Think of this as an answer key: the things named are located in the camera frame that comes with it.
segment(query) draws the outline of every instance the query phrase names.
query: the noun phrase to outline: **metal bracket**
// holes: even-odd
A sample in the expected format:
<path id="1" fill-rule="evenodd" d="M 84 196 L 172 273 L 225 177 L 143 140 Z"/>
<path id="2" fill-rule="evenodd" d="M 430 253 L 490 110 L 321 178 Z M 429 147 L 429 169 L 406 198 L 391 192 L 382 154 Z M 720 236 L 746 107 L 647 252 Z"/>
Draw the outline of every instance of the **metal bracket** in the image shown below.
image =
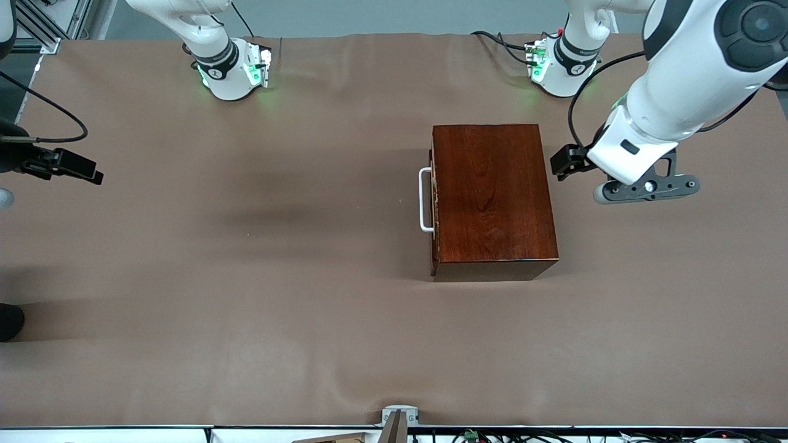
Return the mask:
<path id="1" fill-rule="evenodd" d="M 415 406 L 408 406 L 406 404 L 392 404 L 391 406 L 386 406 L 383 408 L 383 412 L 381 413 L 381 426 L 385 426 L 388 417 L 397 411 L 402 411 L 405 413 L 408 426 L 419 426 L 418 408 Z"/>
<path id="2" fill-rule="evenodd" d="M 418 422 L 418 408 L 393 405 L 383 408 L 383 431 L 377 443 L 407 443 L 407 428 Z"/>
<path id="3" fill-rule="evenodd" d="M 639 201 L 653 202 L 665 199 L 678 199 L 697 193 L 701 189 L 701 181 L 693 175 L 676 173 L 676 150 L 663 155 L 660 160 L 667 160 L 667 175 L 656 173 L 652 166 L 640 180 L 627 186 L 608 176 L 607 183 L 602 184 L 594 192 L 598 203 L 632 203 Z"/>

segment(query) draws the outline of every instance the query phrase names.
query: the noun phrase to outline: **wood grain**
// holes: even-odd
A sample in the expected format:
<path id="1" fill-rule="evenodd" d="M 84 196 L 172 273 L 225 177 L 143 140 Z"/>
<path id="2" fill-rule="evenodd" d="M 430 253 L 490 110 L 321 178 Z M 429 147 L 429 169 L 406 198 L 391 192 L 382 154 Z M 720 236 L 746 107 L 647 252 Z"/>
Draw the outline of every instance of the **wood grain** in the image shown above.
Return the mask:
<path id="1" fill-rule="evenodd" d="M 558 259 L 538 125 L 435 126 L 433 150 L 434 268 Z"/>

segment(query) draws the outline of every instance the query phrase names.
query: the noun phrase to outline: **black circular joint cap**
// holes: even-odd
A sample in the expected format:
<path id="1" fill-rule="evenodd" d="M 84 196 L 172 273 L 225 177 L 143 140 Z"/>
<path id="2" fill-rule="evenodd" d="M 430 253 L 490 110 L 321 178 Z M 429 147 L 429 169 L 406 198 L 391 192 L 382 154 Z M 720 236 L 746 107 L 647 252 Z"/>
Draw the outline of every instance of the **black circular joint cap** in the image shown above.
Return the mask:
<path id="1" fill-rule="evenodd" d="M 750 8 L 742 18 L 742 31 L 755 42 L 770 42 L 786 32 L 782 10 L 774 4 L 760 4 Z"/>

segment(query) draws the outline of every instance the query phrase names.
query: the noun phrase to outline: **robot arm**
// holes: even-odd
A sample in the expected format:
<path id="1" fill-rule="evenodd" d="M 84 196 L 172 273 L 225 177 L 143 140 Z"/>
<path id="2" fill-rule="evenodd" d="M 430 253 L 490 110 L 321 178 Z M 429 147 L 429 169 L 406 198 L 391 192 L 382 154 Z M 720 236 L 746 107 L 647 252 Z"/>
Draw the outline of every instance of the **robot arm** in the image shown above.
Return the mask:
<path id="1" fill-rule="evenodd" d="M 788 9 L 757 0 L 656 0 L 644 27 L 649 67 L 616 104 L 590 147 L 567 145 L 552 160 L 559 179 L 587 170 L 585 157 L 611 179 L 600 203 L 676 198 L 697 179 L 658 177 L 661 158 L 706 122 L 723 116 L 788 61 Z"/>
<path id="2" fill-rule="evenodd" d="M 215 13 L 229 8 L 230 0 L 127 0 L 137 11 L 178 34 L 197 61 L 203 84 L 222 100 L 246 97 L 268 84 L 270 48 L 231 39 Z"/>
<path id="3" fill-rule="evenodd" d="M 538 66 L 530 78 L 550 95 L 571 97 L 591 75 L 597 55 L 613 29 L 612 11 L 645 13 L 654 0 L 567 0 L 563 33 L 536 42 L 545 55 L 530 56 Z"/>
<path id="4" fill-rule="evenodd" d="M 0 60 L 13 49 L 17 39 L 17 19 L 13 0 L 0 0 Z"/>

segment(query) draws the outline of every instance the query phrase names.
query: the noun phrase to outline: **brown tablecloth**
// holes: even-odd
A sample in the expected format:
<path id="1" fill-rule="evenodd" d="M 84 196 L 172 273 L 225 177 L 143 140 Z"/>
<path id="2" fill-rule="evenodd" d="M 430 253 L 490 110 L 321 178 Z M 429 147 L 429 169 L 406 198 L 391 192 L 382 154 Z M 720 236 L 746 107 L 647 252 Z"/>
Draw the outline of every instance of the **brown tablecloth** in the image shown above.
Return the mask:
<path id="1" fill-rule="evenodd" d="M 558 264 L 436 284 L 416 177 L 433 125 L 538 123 L 549 158 L 568 101 L 472 36 L 266 42 L 271 88 L 240 102 L 175 40 L 44 60 L 35 88 L 87 123 L 68 148 L 106 179 L 2 176 L 2 301 L 28 324 L 0 344 L 0 424 L 371 423 L 391 403 L 424 423 L 786 424 L 774 94 L 682 144 L 699 194 L 603 207 L 601 173 L 551 179 Z M 638 49 L 615 36 L 602 54 Z M 585 140 L 644 69 L 589 87 Z M 34 99 L 21 124 L 76 133 Z"/>

